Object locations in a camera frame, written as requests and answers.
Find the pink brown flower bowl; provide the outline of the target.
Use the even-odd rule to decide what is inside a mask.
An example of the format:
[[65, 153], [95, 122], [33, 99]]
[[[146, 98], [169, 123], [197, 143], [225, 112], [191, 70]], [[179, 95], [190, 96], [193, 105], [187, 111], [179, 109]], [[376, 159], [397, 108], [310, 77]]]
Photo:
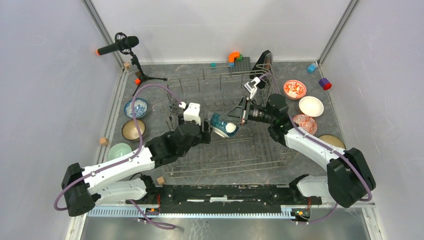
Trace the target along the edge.
[[346, 145], [344, 144], [344, 142], [337, 136], [332, 135], [332, 134], [323, 134], [320, 135], [318, 137], [320, 140], [324, 141], [325, 143], [338, 147], [338, 148], [342, 148], [346, 150]]

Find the black metronome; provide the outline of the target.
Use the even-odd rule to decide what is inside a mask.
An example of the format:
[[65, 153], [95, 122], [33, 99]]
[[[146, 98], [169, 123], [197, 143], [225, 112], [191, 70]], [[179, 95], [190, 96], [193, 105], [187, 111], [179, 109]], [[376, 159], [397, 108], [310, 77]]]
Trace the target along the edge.
[[253, 66], [250, 72], [249, 78], [253, 80], [254, 78], [260, 78], [257, 87], [262, 90], [264, 89], [272, 80], [270, 75], [263, 76], [266, 74], [270, 74], [272, 71], [273, 64], [273, 54], [270, 50], [265, 50]]

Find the white bowl orange pattern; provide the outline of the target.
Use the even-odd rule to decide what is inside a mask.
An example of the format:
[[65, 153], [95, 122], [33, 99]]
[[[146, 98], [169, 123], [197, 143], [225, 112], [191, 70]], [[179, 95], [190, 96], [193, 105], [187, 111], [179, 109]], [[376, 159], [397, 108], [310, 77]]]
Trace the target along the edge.
[[284, 83], [283, 92], [291, 100], [300, 100], [306, 95], [307, 88], [301, 81], [291, 79]]

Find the purple red toy block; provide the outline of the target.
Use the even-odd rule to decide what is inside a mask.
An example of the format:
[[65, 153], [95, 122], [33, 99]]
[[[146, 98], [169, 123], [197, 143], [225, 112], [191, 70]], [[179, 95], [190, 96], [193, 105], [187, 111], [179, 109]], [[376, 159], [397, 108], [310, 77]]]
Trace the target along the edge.
[[324, 91], [327, 91], [327, 90], [329, 90], [332, 87], [332, 83], [327, 78], [325, 78], [325, 77], [324, 78], [321, 78], [318, 81], [318, 84], [321, 86], [321, 88]]

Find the grey wire dish rack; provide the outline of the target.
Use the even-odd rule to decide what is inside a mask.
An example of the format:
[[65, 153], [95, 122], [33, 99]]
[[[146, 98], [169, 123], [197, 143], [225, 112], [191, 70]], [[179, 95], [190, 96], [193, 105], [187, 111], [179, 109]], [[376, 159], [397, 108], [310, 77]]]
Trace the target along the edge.
[[243, 173], [284, 166], [296, 154], [277, 142], [268, 124], [239, 116], [261, 117], [268, 97], [274, 93], [272, 66], [235, 70], [230, 66], [210, 67], [195, 76], [176, 76], [168, 88], [185, 103], [199, 104], [199, 116], [208, 120], [211, 142], [193, 147], [183, 158], [166, 166], [173, 179]]

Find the white blue rimmed bowl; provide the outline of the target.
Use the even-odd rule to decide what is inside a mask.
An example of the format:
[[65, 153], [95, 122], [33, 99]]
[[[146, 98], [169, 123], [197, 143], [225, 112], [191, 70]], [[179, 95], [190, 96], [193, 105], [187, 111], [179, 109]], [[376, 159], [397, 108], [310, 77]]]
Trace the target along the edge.
[[123, 112], [128, 118], [132, 118], [133, 113], [135, 113], [135, 117], [140, 119], [146, 115], [148, 107], [148, 102], [145, 99], [136, 98], [134, 104], [132, 103], [132, 100], [130, 100], [124, 105]]

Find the wooden cube near rail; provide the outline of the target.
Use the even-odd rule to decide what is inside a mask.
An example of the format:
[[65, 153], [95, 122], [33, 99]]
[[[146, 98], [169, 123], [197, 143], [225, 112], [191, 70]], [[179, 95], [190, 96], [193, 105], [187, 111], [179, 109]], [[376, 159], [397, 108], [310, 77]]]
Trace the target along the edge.
[[157, 183], [160, 186], [163, 186], [166, 183], [166, 180], [165, 180], [165, 178], [163, 176], [160, 176], [160, 177], [157, 178]]

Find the dark brown banded bowl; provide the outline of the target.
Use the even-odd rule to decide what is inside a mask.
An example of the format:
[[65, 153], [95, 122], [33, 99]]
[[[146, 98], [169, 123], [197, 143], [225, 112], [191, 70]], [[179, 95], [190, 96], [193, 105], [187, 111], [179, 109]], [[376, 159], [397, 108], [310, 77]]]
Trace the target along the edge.
[[[138, 123], [138, 127], [139, 127], [139, 130], [141, 132], [141, 135], [144, 135], [144, 133], [146, 131], [145, 123], [140, 119], [137, 119], [136, 122]], [[121, 134], [126, 140], [131, 141], [131, 142], [135, 142], [135, 141], [138, 141], [140, 139], [139, 132], [138, 132], [136, 124], [133, 120], [127, 121], [122, 126]]]

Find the black microphone orange tip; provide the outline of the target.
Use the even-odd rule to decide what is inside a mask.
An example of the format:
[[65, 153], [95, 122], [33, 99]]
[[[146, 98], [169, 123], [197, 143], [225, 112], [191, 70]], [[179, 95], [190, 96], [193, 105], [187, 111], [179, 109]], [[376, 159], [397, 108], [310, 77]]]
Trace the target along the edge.
[[99, 56], [113, 52], [120, 52], [123, 55], [131, 55], [133, 54], [132, 48], [136, 47], [139, 42], [140, 41], [137, 36], [127, 36], [123, 32], [118, 32], [114, 36], [114, 43], [98, 48], [96, 53]]

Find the teal bowl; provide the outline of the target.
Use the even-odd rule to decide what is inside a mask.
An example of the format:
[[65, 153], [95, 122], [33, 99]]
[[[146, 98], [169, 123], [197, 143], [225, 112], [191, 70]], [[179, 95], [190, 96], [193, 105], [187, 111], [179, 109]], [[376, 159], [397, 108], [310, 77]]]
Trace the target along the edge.
[[239, 127], [231, 122], [220, 121], [220, 114], [214, 113], [210, 119], [210, 125], [216, 134], [223, 138], [232, 138], [234, 137]]

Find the pale green bowl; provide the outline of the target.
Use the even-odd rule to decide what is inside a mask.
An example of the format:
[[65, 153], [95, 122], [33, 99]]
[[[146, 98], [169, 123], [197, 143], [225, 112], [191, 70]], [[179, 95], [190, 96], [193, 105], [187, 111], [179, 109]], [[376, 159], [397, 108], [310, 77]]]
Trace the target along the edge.
[[117, 143], [113, 145], [106, 156], [107, 161], [111, 161], [132, 152], [132, 148], [127, 143]]

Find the small wooden cube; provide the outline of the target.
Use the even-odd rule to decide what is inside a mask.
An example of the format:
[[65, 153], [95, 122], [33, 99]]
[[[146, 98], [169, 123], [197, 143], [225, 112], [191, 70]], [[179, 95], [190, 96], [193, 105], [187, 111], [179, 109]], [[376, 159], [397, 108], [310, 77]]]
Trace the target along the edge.
[[101, 138], [99, 139], [99, 144], [100, 144], [101, 146], [107, 146], [107, 145], [109, 144], [109, 140], [108, 140], [108, 138], [106, 138], [106, 137], [101, 137]]

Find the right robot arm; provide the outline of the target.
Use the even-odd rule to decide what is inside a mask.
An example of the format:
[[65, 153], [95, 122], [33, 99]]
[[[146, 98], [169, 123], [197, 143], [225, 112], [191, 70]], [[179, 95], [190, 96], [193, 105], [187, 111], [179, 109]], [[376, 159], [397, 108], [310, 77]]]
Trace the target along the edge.
[[354, 147], [336, 147], [308, 133], [294, 122], [288, 110], [285, 96], [278, 93], [271, 94], [265, 105], [244, 96], [220, 120], [240, 125], [268, 124], [267, 131], [273, 141], [301, 153], [325, 170], [326, 176], [306, 175], [293, 181], [295, 187], [288, 191], [293, 203], [324, 197], [349, 208], [356, 202], [371, 201], [376, 182], [363, 153]]

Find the blue white patterned bowl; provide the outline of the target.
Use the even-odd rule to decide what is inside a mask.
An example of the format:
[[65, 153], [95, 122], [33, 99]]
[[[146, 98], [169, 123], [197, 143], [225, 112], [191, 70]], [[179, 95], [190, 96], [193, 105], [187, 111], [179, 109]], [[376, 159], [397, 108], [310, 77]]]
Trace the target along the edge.
[[315, 135], [318, 131], [318, 125], [315, 119], [306, 114], [295, 115], [293, 121], [311, 135]]

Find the grey studded base plate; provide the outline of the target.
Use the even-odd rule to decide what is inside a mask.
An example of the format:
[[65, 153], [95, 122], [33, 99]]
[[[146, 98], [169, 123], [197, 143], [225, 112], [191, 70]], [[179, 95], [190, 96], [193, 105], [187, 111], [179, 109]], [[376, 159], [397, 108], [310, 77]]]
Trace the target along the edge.
[[237, 72], [249, 72], [251, 71], [252, 67], [251, 67], [251, 61], [250, 61], [250, 57], [242, 57], [241, 60], [235, 60], [234, 61], [234, 67], [232, 68], [232, 71], [234, 73]]

